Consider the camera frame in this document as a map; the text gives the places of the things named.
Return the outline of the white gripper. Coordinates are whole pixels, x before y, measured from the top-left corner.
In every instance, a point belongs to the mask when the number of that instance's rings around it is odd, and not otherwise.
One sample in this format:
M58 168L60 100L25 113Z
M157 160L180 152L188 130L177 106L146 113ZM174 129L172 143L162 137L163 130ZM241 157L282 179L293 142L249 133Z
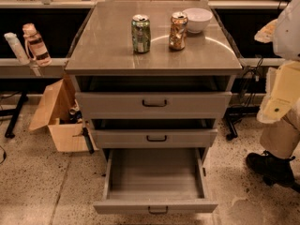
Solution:
M266 24L254 39L261 43L272 42L277 23L278 20L274 19ZM300 98L300 62L285 61L279 68L270 67L265 89L257 120L272 124L279 121Z

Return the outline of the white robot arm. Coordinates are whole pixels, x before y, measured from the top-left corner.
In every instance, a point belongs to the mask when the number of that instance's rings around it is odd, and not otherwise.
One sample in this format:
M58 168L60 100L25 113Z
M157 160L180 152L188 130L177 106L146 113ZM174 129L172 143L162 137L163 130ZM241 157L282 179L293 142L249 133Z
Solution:
M254 39L272 42L274 54L284 59L279 68L267 72L266 95L257 115L260 122L272 124L300 98L300 0L292 0Z

